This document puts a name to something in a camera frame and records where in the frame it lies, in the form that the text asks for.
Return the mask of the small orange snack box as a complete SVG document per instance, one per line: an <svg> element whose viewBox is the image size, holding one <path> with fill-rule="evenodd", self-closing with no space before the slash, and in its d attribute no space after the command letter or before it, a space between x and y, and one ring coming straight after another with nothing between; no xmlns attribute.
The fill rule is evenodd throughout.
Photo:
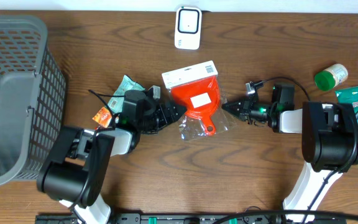
<svg viewBox="0 0 358 224"><path fill-rule="evenodd" d="M92 118L101 127L108 128L110 126L112 116L109 110L104 106Z"/></svg>

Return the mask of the green lid jar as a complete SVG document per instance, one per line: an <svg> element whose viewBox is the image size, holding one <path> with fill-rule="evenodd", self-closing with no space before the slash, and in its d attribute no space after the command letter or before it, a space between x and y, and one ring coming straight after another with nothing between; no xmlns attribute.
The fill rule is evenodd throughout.
<svg viewBox="0 0 358 224"><path fill-rule="evenodd" d="M340 63L336 63L314 76L316 86L322 91L329 91L340 85L348 78L347 68Z"/></svg>

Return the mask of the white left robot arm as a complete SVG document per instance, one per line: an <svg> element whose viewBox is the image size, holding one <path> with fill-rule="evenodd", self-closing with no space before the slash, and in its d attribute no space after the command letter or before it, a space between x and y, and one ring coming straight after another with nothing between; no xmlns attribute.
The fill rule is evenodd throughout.
<svg viewBox="0 0 358 224"><path fill-rule="evenodd" d="M130 153L141 135L157 134L186 113L173 100L161 103L158 90L128 90L117 98L122 110L108 111L105 128L62 127L37 177L38 191L66 206L78 223L112 222L101 196L110 158Z"/></svg>

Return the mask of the red tool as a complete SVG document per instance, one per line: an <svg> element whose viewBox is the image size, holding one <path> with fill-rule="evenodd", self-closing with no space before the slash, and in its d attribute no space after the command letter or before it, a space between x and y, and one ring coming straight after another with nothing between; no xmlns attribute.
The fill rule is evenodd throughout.
<svg viewBox="0 0 358 224"><path fill-rule="evenodd" d="M170 98L186 108L178 120L182 140L214 136L236 127L233 116L222 109L227 98L212 60L164 72L162 79Z"/></svg>

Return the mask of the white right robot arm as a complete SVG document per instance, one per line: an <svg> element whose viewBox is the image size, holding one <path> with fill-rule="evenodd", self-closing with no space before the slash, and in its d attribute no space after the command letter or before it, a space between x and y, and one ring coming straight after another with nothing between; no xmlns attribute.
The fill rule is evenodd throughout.
<svg viewBox="0 0 358 224"><path fill-rule="evenodd" d="M275 133L301 135L305 163L283 201L283 209L315 211L332 184L358 164L358 124L353 107L306 101L297 110L295 87L290 83L274 84L271 104L262 104L257 91L263 85L262 81L247 83L246 96L222 108L249 124L266 124Z"/></svg>

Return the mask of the teal wet wipes pack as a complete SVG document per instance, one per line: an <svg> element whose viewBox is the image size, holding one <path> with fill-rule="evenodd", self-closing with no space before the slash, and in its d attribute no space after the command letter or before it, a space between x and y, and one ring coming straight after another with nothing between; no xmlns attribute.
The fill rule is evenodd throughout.
<svg viewBox="0 0 358 224"><path fill-rule="evenodd" d="M128 90L140 90L143 91L145 88L131 79L129 76L124 75L121 84L117 90L113 93L113 97L110 98L108 102L109 108L114 114L120 113L122 111L124 94Z"/></svg>

